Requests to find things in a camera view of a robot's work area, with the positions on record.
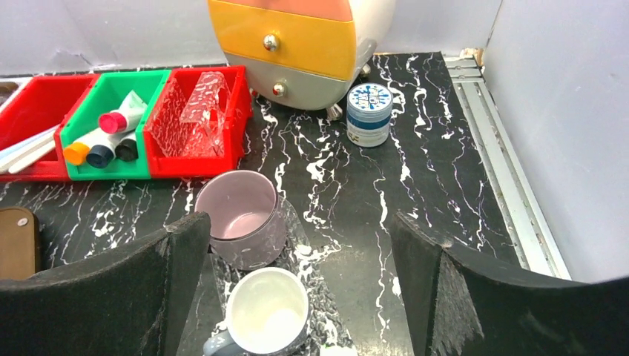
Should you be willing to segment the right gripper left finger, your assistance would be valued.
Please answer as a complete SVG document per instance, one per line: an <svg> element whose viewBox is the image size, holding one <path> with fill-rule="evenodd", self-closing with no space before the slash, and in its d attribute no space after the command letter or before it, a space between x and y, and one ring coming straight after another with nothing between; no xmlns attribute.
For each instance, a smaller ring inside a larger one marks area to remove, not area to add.
<svg viewBox="0 0 629 356"><path fill-rule="evenodd" d="M89 258L1 282L3 355L175 355L211 229L189 214Z"/></svg>

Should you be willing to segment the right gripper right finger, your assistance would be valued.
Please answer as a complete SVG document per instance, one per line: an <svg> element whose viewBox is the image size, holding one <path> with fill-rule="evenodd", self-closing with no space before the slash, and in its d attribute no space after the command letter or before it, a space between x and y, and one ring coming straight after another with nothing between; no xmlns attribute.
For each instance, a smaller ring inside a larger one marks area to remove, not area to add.
<svg viewBox="0 0 629 356"><path fill-rule="evenodd" d="M626 355L628 279L528 271L397 213L392 254L416 355Z"/></svg>

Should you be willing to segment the red cap toothpaste tube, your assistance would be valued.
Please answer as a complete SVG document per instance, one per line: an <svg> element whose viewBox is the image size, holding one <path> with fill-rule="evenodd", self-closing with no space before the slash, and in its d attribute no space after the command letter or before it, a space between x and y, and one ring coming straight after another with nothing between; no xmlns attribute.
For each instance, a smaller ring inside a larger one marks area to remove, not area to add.
<svg viewBox="0 0 629 356"><path fill-rule="evenodd" d="M147 107L142 98L131 90L117 109L103 113L99 117L99 128L107 134L132 131L141 121Z"/></svg>

